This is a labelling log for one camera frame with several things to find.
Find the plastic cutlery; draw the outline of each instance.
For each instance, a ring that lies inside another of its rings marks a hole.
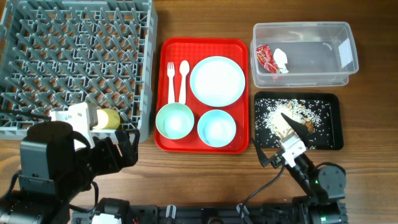
[[[186,60],[183,60],[181,62],[180,73],[182,79],[181,79],[180,98],[178,99],[178,102],[185,104],[185,102],[187,101],[187,75],[189,73],[189,63]]]
[[[169,100],[168,103],[174,103],[174,84],[173,84],[173,77],[175,75],[174,71],[174,63],[169,62],[167,63],[167,76],[169,77]]]

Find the wooden tabletop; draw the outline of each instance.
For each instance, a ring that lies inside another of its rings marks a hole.
[[[159,53],[170,37],[238,38],[246,46],[260,22],[346,21],[358,50],[359,72],[346,86],[275,91],[334,93],[340,100],[345,146],[340,151],[308,151],[315,164],[329,161],[347,171],[350,223],[398,223],[398,13],[397,1],[156,1],[157,57],[152,74],[155,110]],[[251,111],[262,89],[249,78]],[[251,134],[254,119],[251,116]],[[154,125],[139,146],[139,162],[118,174],[97,177],[99,196],[133,205],[236,205],[270,181],[278,170],[261,168],[250,145],[240,155],[172,154],[154,143]],[[20,141],[0,142],[0,192],[20,167]],[[251,203],[289,202],[304,195],[288,172]],[[75,205],[91,205],[93,192]]]

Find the black tray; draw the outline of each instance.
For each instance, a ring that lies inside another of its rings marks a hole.
[[[316,140],[310,141],[308,148],[314,146],[316,149],[339,150],[343,147],[344,142],[343,130],[341,127],[340,107],[336,95],[331,93],[290,93],[269,91],[261,91],[256,93],[254,96],[256,141],[261,144],[261,147],[270,148],[279,147],[278,141],[280,139],[271,134],[270,129],[262,127],[261,125],[257,125],[258,122],[261,122],[261,120],[259,120],[261,115],[267,111],[267,106],[261,105],[261,100],[267,100],[268,103],[272,100],[305,100],[305,102],[300,103],[306,108],[308,108],[308,104],[314,103],[315,105],[312,104],[310,109],[321,117],[323,124],[318,127],[314,133],[310,133],[308,136],[310,139]]]

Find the red candy wrapper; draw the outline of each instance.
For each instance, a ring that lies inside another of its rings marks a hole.
[[[260,62],[261,66],[263,66],[267,71],[271,73],[278,73],[279,68],[275,63],[274,58],[272,57],[271,49],[268,45],[260,46],[257,48],[257,59]],[[274,80],[279,80],[280,76],[274,76]]]

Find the white fork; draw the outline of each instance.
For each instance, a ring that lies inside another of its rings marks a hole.
[[[174,85],[173,85],[173,77],[175,75],[175,70],[174,70],[174,63],[169,62],[167,63],[167,76],[169,77],[169,101],[168,103],[174,103],[175,98],[174,98]]]

